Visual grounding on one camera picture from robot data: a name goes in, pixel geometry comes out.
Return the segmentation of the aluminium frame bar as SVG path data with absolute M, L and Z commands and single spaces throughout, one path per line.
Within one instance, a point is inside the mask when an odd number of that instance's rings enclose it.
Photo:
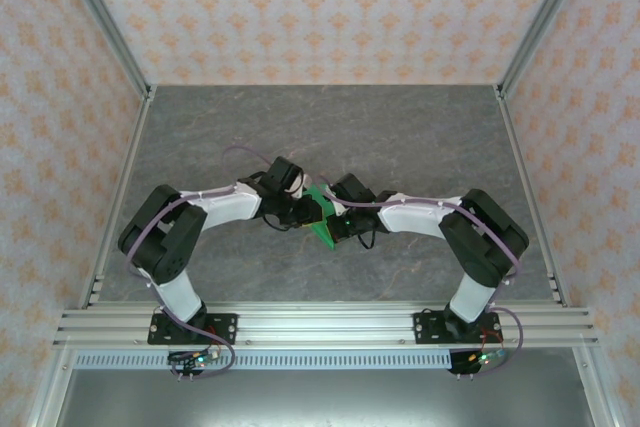
M 56 427 L 74 371 L 78 351 L 56 349 L 29 413 L 27 427 Z
M 572 352 L 594 427 L 625 427 L 602 348 L 581 346 Z

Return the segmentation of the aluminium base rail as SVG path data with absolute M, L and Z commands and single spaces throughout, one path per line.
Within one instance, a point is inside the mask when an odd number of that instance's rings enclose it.
M 212 302 L 213 313 L 239 320 L 239 349 L 415 348 L 415 313 L 435 304 L 419 302 Z M 553 301 L 508 302 L 494 308 L 507 347 L 579 347 L 601 342 L 592 313 Z M 146 345 L 151 302 L 97 302 L 66 310 L 54 335 L 67 348 L 124 349 Z

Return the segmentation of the aluminium frame post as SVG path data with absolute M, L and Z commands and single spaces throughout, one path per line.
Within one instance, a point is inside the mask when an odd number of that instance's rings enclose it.
M 516 88 L 517 82 L 533 58 L 552 20 L 564 0 L 543 0 L 531 25 L 520 43 L 506 73 L 499 84 L 495 85 L 498 100 L 506 100 Z
M 151 85 L 146 80 L 142 69 L 135 60 L 120 28 L 109 11 L 106 1 L 83 0 L 83 2 L 93 16 L 121 67 L 124 69 L 128 80 L 136 92 L 145 98 L 151 90 Z

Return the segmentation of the small circuit board with LEDs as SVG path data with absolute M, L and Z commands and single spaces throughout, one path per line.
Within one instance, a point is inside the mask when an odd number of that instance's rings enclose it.
M 217 350 L 174 351 L 167 356 L 170 366 L 178 370 L 200 370 L 212 364 L 219 357 Z
M 463 354 L 463 359 L 469 362 L 471 365 L 479 365 L 480 367 L 488 365 L 492 362 L 498 361 L 505 356 L 504 349 L 490 350 L 490 351 L 471 351 Z

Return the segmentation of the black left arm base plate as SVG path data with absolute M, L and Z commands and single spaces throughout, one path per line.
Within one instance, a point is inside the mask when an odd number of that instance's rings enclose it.
M 206 313 L 200 315 L 195 321 L 190 321 L 189 324 L 210 334 L 215 334 L 234 345 L 238 320 L 237 314 Z M 147 336 L 149 345 L 209 345 L 211 342 L 210 337 L 179 326 L 166 314 L 155 313 L 151 317 Z

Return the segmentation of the brushed metal sheet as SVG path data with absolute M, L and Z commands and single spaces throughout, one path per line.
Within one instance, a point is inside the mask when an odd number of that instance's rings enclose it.
M 56 427 L 594 427 L 573 374 L 507 370 L 159 371 L 73 374 Z

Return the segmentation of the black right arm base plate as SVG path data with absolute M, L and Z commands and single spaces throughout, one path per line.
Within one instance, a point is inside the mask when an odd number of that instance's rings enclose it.
M 423 310 L 412 317 L 417 344 L 500 344 L 504 337 L 496 313 L 482 313 L 466 323 L 445 311 Z

